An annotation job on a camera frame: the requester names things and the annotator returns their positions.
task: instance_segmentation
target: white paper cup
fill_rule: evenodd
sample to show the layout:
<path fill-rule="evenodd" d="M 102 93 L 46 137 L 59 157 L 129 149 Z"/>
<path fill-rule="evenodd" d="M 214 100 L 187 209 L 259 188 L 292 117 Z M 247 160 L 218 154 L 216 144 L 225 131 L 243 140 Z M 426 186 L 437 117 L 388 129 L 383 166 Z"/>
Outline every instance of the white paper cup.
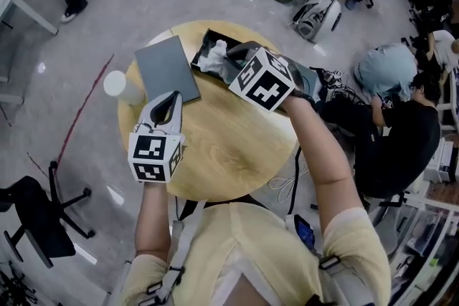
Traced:
<path fill-rule="evenodd" d="M 107 74 L 103 80 L 103 89 L 109 96 L 127 102 L 129 105 L 140 105 L 145 99 L 145 93 L 134 82 L 126 78 L 119 70 Z"/>

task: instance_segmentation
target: beige shirt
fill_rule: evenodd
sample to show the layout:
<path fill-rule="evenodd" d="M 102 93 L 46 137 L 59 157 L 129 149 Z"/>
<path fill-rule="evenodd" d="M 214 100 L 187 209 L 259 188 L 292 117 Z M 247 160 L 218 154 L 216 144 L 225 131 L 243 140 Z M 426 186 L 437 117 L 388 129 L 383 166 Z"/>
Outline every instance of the beige shirt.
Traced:
<path fill-rule="evenodd" d="M 225 262 L 235 249 L 256 266 L 282 304 L 304 306 L 313 295 L 322 297 L 318 258 L 285 228 L 284 221 L 259 206 L 230 203 L 204 210 L 185 261 L 186 271 L 172 294 L 174 304 L 209 305 Z M 377 296 L 377 305 L 389 303 L 389 262 L 363 209 L 349 209 L 331 221 L 323 250 L 325 256 L 357 263 Z M 136 257 L 120 304 L 136 306 L 148 286 L 161 281 L 165 273 L 166 263 L 160 259 Z"/>

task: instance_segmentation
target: person's arm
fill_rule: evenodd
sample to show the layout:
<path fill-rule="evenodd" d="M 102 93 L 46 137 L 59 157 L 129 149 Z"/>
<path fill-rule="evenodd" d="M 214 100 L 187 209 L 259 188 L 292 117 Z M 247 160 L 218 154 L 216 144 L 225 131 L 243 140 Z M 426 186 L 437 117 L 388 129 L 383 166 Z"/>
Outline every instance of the person's arm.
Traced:
<path fill-rule="evenodd" d="M 449 75 L 448 71 L 447 70 L 443 70 L 442 75 L 440 77 L 440 86 L 445 85 L 446 79 L 448 78 L 448 75 Z"/>
<path fill-rule="evenodd" d="M 433 57 L 433 51 L 435 50 L 435 37 L 433 32 L 430 32 L 427 35 L 427 40 L 429 42 L 429 51 L 425 54 L 425 56 L 427 57 L 427 60 L 431 60 Z"/>
<path fill-rule="evenodd" d="M 382 115 L 382 101 L 378 96 L 372 98 L 372 118 L 373 124 L 376 126 L 386 126 L 384 116 Z"/>
<path fill-rule="evenodd" d="M 337 214 L 362 207 L 349 162 L 309 102 L 290 96 L 283 102 L 283 107 L 298 136 L 316 188 L 323 232 Z"/>
<path fill-rule="evenodd" d="M 136 227 L 136 256 L 150 254 L 167 262 L 171 235 L 166 185 L 144 183 Z"/>

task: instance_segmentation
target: black tray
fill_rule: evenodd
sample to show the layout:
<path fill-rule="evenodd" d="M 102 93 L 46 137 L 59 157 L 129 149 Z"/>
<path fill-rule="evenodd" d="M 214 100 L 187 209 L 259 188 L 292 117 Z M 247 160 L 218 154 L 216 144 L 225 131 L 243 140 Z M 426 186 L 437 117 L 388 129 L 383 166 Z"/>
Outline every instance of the black tray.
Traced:
<path fill-rule="evenodd" d="M 215 46 L 215 44 L 217 43 L 219 39 L 227 43 L 227 50 L 232 49 L 233 47 L 241 44 L 241 41 L 237 41 L 236 39 L 232 39 L 231 37 L 225 36 L 224 34 L 220 34 L 218 32 L 212 31 L 211 29 L 208 29 L 206 34 L 202 38 L 202 45 L 199 48 L 199 51 L 196 53 L 196 55 L 194 55 L 193 61 L 191 62 L 191 68 L 201 73 L 211 75 L 219 80 L 223 80 L 217 73 L 202 72 L 198 65 L 199 57 L 201 55 L 204 55 L 206 57 L 209 54 L 209 50 Z M 243 68 L 242 65 L 230 59 L 229 57 L 225 57 L 225 61 L 231 64 L 237 71 L 242 70 Z"/>

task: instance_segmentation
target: black shirt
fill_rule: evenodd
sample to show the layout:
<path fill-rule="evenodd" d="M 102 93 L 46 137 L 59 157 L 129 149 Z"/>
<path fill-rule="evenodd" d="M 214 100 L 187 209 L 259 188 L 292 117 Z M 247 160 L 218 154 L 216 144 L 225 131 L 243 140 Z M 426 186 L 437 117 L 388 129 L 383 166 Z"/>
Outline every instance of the black shirt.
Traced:
<path fill-rule="evenodd" d="M 389 136 L 382 139 L 378 177 L 388 193 L 407 188 L 425 170 L 440 141 L 438 112 L 416 101 L 382 112 Z"/>

